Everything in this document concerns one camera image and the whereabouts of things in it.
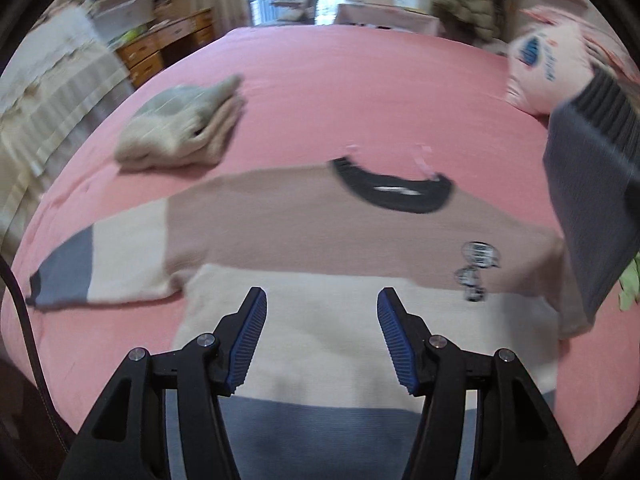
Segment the striped knit children's sweater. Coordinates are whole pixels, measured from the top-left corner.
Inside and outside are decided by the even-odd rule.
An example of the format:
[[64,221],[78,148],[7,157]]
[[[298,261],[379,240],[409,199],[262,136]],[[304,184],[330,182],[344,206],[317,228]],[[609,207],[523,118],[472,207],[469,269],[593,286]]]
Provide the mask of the striped knit children's sweater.
[[639,117],[604,70],[488,179],[349,157],[223,174],[52,242],[28,304],[66,479],[511,479],[582,462],[639,395]]

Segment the green small garment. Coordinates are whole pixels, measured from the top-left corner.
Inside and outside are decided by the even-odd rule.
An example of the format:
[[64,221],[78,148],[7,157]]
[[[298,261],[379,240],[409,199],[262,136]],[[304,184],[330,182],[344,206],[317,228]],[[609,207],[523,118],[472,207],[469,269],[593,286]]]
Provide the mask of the green small garment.
[[618,306],[621,311],[628,311],[640,299],[640,254],[637,254],[626,266],[620,276],[620,293],[618,294]]

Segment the folded grey-green fleece garment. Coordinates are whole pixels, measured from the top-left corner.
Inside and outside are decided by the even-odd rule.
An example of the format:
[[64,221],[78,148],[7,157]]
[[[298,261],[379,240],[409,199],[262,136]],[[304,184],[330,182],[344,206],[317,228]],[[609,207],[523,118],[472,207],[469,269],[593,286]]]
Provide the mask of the folded grey-green fleece garment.
[[211,87],[182,84],[153,96],[122,128],[114,159],[126,171],[217,166],[243,115],[242,82],[233,74]]

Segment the pink bed blanket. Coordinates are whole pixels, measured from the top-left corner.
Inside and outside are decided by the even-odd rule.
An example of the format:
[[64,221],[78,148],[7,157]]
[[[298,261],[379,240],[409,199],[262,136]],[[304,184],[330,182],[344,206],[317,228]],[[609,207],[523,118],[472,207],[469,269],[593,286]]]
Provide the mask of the pink bed blanket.
[[[143,103],[235,72],[246,107],[216,168],[119,169]],[[119,220],[96,239],[96,299],[30,315],[58,414],[78,430],[130,349],[178,349],[259,286],[266,325],[222,404],[242,476],[396,478],[422,403],[376,319],[390,286],[460,348],[511,348],[583,460],[638,399],[639,315],[608,297],[593,330],[559,338],[547,133],[505,85],[497,55],[352,26],[237,29],[150,79],[65,166],[14,259],[26,283],[72,235]]]

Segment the lace covered furniture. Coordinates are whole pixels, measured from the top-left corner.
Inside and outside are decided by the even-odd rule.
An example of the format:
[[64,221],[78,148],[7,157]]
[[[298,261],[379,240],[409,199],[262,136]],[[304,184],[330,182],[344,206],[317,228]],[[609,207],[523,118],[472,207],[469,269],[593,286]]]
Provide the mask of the lace covered furniture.
[[132,95],[87,13],[68,4],[27,34],[1,76],[1,255],[12,261],[41,197]]

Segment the wooden desk with drawers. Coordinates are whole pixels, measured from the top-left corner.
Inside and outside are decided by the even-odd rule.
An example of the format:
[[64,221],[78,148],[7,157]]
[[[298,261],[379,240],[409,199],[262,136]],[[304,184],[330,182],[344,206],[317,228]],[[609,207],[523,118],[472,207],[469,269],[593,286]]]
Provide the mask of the wooden desk with drawers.
[[211,44],[216,39],[212,9],[155,27],[116,50],[137,89],[165,68]]

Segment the pink cartoon pillow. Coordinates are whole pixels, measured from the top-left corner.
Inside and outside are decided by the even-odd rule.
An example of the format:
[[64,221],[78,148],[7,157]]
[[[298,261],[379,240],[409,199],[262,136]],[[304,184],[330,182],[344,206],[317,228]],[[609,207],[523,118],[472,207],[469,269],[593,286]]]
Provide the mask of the pink cartoon pillow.
[[593,77],[594,65],[579,27],[534,21],[508,47],[506,102],[532,116],[547,116]]

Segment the stack of folded quilts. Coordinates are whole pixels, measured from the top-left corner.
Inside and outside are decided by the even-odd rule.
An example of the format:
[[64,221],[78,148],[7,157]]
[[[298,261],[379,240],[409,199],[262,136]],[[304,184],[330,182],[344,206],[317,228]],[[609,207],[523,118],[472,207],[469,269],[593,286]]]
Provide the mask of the stack of folded quilts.
[[634,98],[639,96],[639,69],[622,42],[612,33],[600,29],[568,11],[537,4],[521,10],[521,14],[546,25],[574,23],[582,34],[587,53],[594,66],[615,78]]

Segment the small table with cloth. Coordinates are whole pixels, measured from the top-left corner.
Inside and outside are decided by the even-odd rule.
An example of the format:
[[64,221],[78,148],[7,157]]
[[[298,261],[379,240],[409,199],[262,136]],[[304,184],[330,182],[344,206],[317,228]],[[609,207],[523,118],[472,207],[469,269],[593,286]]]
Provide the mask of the small table with cloth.
[[335,25],[396,29],[425,36],[442,36],[445,29],[436,16],[401,6],[378,6],[345,1],[338,5]]

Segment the grey office chair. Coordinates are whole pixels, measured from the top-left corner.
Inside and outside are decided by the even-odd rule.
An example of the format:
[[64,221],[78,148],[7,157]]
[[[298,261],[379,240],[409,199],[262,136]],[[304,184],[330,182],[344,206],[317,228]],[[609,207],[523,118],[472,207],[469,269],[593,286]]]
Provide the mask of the grey office chair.
[[317,0],[271,0],[270,4],[283,9],[277,25],[313,25],[316,20]]

